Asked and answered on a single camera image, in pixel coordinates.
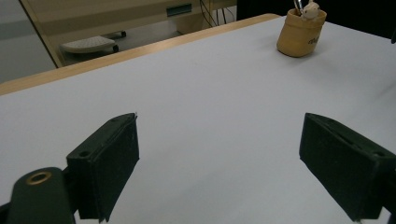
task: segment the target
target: desk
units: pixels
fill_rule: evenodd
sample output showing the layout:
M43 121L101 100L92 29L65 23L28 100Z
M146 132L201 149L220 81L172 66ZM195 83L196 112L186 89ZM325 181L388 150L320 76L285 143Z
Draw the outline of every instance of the desk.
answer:
M65 66L60 45L71 41L105 35L158 21L193 17L200 19L199 0L20 0L57 67ZM205 0L211 10L236 5L236 0ZM181 15L169 15L167 9L190 5Z
M141 160L110 223L351 223L299 160L304 113L395 153L396 48L325 23L315 53L294 59L276 50L283 22L2 95L0 203L21 175L65 167L106 120L137 112Z

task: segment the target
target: pencil cup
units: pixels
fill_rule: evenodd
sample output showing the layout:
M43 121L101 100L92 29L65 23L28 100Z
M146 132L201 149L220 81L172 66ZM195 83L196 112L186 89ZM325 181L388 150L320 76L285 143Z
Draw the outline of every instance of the pencil cup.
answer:
M326 16L326 12L321 10L317 17L309 20L297 15L296 9L289 10L276 43L277 49L296 58L312 53L317 46Z

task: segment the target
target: brown cup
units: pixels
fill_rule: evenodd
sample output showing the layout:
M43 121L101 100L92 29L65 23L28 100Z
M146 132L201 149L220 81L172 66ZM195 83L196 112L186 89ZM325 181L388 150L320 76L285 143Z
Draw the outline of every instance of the brown cup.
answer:
M297 15L296 9L289 10L276 43L277 49L296 58L312 53L326 16L327 13L321 10L316 18L308 20Z

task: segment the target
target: leather pen holder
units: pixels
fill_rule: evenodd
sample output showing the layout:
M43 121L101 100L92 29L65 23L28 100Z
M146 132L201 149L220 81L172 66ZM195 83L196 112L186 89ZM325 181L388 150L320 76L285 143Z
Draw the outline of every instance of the leather pen holder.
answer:
M317 46L326 16L327 13L321 10L317 17L309 20L299 16L296 9L289 10L276 43L277 49L296 58L312 53Z

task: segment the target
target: beige partition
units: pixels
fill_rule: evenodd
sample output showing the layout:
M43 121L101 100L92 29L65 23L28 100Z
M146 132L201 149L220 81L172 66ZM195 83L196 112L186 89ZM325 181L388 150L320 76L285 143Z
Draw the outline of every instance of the beige partition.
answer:
M64 66L63 43L168 20L166 9L191 4L201 14L199 0L20 0L58 67Z

